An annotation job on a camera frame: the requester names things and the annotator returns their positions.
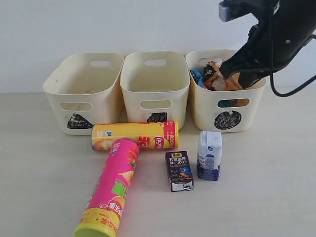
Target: plastic basket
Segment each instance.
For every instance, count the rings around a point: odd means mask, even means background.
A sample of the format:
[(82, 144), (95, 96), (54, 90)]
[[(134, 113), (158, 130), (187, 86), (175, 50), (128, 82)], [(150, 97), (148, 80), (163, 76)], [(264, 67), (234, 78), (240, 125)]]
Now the plastic basket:
[(122, 75), (129, 122), (185, 121), (190, 75), (177, 52), (136, 52), (126, 57)]
[(123, 62), (119, 54), (79, 53), (66, 58), (50, 75), (43, 89), (63, 132), (91, 135), (94, 124), (118, 122)]
[[(195, 51), (186, 55), (189, 70), (203, 72), (205, 62), (217, 59), (226, 61), (234, 50)], [(246, 90), (211, 91), (198, 86), (191, 77), (189, 105), (196, 126), (202, 131), (240, 132), (247, 130), (253, 123), (266, 79), (262, 79)], [(222, 100), (245, 99), (248, 104), (240, 107), (220, 108)]]

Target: table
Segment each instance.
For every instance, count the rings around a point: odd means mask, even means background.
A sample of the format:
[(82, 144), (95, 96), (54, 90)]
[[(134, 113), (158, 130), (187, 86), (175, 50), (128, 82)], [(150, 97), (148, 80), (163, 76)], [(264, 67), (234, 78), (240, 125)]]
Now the table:
[[(143, 151), (118, 237), (314, 237), (315, 105), (316, 88), (290, 98), (267, 88), (253, 126), (223, 134), (216, 182), (197, 178), (188, 110), (179, 150), (194, 190), (172, 193), (165, 151)], [(63, 134), (44, 94), (0, 95), (0, 236), (72, 237), (107, 155)]]

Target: milk carton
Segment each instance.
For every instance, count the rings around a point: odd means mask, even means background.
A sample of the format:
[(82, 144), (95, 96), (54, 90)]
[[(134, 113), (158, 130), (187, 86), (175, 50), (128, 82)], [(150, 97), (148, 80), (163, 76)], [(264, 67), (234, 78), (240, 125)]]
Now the milk carton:
[(222, 134), (202, 131), (197, 150), (197, 176), (216, 181), (219, 177), (222, 158)]

